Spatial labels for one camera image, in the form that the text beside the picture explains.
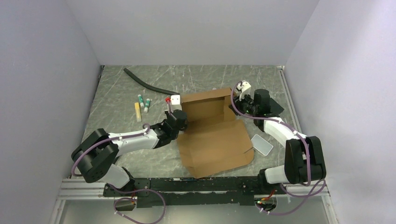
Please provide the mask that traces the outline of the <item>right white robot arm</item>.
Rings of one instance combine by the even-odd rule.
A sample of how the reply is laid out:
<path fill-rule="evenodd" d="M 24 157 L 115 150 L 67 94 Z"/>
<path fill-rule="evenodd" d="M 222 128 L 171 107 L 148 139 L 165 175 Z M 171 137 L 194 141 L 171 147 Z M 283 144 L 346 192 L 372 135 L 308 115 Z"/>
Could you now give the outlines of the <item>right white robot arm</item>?
<path fill-rule="evenodd" d="M 231 93 L 230 109 L 237 115 L 253 119 L 262 132 L 272 136 L 285 148 L 284 164 L 261 169 L 257 187 L 270 193 L 280 183 L 309 184 L 326 177 L 321 141 L 316 136 L 306 136 L 285 123 L 280 114 L 284 108 L 270 97 L 269 91 L 257 89 L 254 95 Z"/>

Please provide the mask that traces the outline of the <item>brown cardboard box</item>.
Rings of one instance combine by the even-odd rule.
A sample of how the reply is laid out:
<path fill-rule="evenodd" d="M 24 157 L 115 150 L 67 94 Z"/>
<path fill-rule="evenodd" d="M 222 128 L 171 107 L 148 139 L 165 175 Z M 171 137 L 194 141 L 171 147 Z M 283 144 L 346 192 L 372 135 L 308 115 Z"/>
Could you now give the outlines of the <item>brown cardboard box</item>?
<path fill-rule="evenodd" d="M 194 178 L 239 168 L 254 158 L 245 124 L 230 105 L 230 88 L 181 97 L 188 127 L 179 134 L 177 145 L 182 165 Z"/>

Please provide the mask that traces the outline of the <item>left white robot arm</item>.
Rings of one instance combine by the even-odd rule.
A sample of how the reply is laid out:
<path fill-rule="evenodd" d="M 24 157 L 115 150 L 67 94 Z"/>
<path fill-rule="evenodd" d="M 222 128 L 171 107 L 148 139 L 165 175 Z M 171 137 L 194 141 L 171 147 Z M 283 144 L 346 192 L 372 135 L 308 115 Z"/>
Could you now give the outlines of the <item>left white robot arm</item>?
<path fill-rule="evenodd" d="M 92 132 L 71 154 L 74 162 L 71 175 L 83 177 L 87 183 L 102 181 L 122 195 L 134 190 L 134 178 L 123 167 L 115 165 L 116 158 L 137 150 L 156 149 L 170 144 L 180 131 L 187 129 L 185 112 L 165 112 L 166 119 L 143 129 L 128 133 L 107 133 L 103 128 Z"/>

